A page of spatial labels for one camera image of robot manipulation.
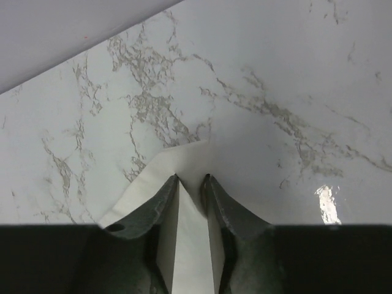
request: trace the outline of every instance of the marble surface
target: marble surface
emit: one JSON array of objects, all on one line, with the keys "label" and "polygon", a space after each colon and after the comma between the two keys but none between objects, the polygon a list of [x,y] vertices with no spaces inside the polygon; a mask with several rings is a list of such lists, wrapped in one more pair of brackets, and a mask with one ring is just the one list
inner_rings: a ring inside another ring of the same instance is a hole
[{"label": "marble surface", "polygon": [[274,223],[391,223],[392,2],[188,0],[0,96],[0,222],[94,222],[159,151]]}]

